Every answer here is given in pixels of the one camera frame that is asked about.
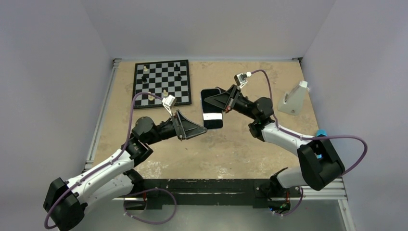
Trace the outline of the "clear phone case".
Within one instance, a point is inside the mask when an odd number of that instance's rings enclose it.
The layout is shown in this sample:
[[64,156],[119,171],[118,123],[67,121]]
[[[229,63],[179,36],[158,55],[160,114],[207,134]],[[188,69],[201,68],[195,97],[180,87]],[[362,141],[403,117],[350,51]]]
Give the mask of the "clear phone case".
[[200,91],[200,100],[203,113],[203,124],[207,129],[219,129],[223,127],[222,110],[205,101],[207,97],[220,94],[219,88],[203,89]]

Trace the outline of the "blue phone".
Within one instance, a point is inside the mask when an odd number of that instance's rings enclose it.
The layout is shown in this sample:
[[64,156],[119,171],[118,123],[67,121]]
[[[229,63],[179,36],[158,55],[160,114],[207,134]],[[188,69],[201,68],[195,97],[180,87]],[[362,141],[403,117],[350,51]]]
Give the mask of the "blue phone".
[[220,93],[220,88],[217,87],[207,88],[200,91],[200,100],[204,122],[223,119],[222,109],[214,105],[211,98]]

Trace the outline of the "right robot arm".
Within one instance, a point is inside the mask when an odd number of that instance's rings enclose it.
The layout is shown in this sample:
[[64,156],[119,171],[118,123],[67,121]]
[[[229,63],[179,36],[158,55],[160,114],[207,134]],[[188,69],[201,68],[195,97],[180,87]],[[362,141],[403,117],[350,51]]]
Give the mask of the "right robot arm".
[[274,110],[270,98],[260,97],[253,102],[232,85],[204,101],[225,113],[235,110],[253,119],[248,127],[254,138],[277,145],[298,158],[298,167],[284,168],[271,176],[270,189],[274,195],[281,196],[295,186],[309,186],[320,191],[345,172],[344,164],[329,139],[279,128],[277,121],[272,119]]

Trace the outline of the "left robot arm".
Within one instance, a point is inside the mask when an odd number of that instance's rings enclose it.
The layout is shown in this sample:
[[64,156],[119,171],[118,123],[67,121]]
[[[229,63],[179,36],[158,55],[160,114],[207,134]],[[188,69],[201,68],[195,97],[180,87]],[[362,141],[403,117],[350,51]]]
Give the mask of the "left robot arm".
[[134,167],[153,153],[149,146],[173,137],[189,140],[206,132],[207,128],[190,121],[179,110],[159,124],[148,116],[140,117],[129,128],[125,143],[109,158],[75,177],[56,178],[50,183],[43,204],[47,213],[44,228],[69,231],[96,203],[145,193],[143,178]]

